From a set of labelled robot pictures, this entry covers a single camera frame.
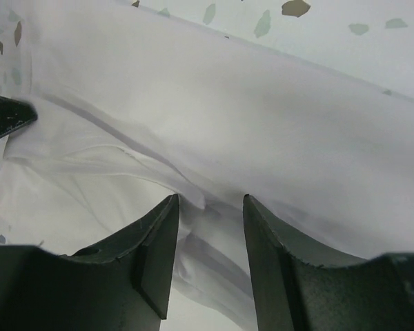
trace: folded cloth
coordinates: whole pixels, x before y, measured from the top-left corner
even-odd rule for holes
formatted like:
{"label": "folded cloth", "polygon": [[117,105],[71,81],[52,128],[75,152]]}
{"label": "folded cloth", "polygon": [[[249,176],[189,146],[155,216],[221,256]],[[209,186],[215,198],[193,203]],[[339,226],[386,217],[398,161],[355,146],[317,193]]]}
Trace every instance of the folded cloth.
{"label": "folded cloth", "polygon": [[7,144],[0,215],[24,240],[72,252],[177,192],[174,286],[245,330],[246,193],[338,250],[414,251],[414,103],[106,0],[15,8],[40,117]]}

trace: black object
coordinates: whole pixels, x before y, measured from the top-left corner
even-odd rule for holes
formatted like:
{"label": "black object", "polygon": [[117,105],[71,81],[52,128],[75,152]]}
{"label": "black object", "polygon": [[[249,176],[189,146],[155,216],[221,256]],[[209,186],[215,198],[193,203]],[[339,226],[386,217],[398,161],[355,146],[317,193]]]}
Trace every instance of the black object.
{"label": "black object", "polygon": [[167,315],[178,196],[73,256],[0,246],[0,331],[158,331]]}
{"label": "black object", "polygon": [[37,113],[31,105],[0,97],[0,138],[36,120]]}
{"label": "black object", "polygon": [[251,196],[244,229],[259,331],[414,331],[414,254],[358,259]]}

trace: terrazzo tabletop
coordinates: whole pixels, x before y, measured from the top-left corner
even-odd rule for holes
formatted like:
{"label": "terrazzo tabletop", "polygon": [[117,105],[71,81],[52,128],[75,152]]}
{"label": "terrazzo tabletop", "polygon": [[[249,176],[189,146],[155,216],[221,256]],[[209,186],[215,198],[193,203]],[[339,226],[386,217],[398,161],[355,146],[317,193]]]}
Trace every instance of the terrazzo tabletop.
{"label": "terrazzo tabletop", "polygon": [[[138,0],[133,5],[342,72],[389,97],[414,102],[414,0]],[[24,33],[25,22],[10,1],[0,0],[0,95],[5,97],[20,91]],[[0,141],[0,159],[4,144]],[[0,244],[12,243],[16,235],[0,220]],[[216,330],[204,327],[200,330]]]}

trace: brown speck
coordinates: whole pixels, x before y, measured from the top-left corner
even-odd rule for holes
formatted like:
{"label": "brown speck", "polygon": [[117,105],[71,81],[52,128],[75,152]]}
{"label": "brown speck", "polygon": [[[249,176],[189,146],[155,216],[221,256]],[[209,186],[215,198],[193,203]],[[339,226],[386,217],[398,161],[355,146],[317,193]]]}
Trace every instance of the brown speck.
{"label": "brown speck", "polygon": [[20,39],[21,39],[21,22],[17,23],[17,27],[15,28],[15,31],[14,31],[14,40],[15,40],[16,46],[19,45]]}
{"label": "brown speck", "polygon": [[304,0],[291,0],[282,5],[282,14],[286,16],[301,17],[310,10],[311,6]]}

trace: white fabric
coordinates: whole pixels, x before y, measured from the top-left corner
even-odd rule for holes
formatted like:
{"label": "white fabric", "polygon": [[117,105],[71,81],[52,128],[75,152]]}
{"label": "white fabric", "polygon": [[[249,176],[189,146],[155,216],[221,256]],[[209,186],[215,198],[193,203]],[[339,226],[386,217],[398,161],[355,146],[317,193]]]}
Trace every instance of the white fabric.
{"label": "white fabric", "polygon": [[106,0],[22,3],[39,120],[8,142],[0,216],[28,243],[73,252],[178,192],[174,286],[245,330],[246,193],[339,250],[414,250],[413,103]]}

